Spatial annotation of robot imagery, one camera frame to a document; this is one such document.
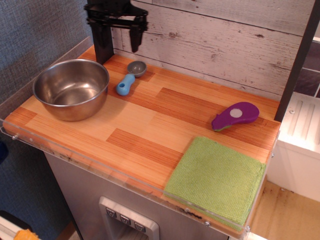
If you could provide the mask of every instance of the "green cloth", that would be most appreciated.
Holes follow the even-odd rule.
[[[205,137],[192,142],[164,191],[243,226],[266,165]],[[213,217],[237,231],[241,228]]]

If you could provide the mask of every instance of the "wood plank backsplash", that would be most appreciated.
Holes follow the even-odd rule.
[[[112,30],[115,53],[279,101],[315,0],[142,0],[148,31],[131,53],[129,31]]]

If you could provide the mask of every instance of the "wooden floor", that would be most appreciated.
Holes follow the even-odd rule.
[[[320,202],[267,181],[251,232],[268,240],[320,240]]]

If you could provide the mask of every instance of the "play kitchen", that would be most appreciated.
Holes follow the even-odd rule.
[[[94,48],[80,59],[94,64]],[[128,227],[149,239],[246,239],[280,126],[278,102],[150,64],[119,94],[132,62],[114,55],[103,65],[106,99],[76,121],[39,100],[43,76],[69,62],[50,67],[5,131],[45,152],[83,239],[121,239]],[[95,85],[67,79],[80,92]]]

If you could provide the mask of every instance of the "metal mixing bowl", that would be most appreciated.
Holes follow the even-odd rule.
[[[67,60],[48,67],[33,83],[33,94],[53,116],[80,121],[97,113],[107,97],[109,73],[101,64]]]

